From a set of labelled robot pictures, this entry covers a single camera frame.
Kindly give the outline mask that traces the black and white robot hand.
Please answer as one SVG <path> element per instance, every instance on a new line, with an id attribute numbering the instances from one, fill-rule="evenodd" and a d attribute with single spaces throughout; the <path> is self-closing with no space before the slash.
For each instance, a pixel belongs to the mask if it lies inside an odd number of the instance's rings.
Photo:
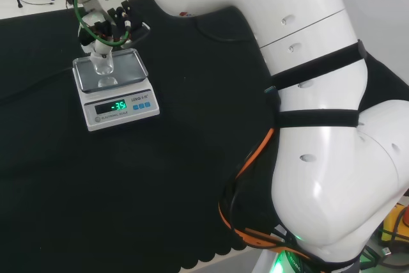
<path id="1" fill-rule="evenodd" d="M 132 21 L 126 0 L 73 0 L 78 37 L 97 66 L 109 66 L 112 51 L 130 41 Z"/>

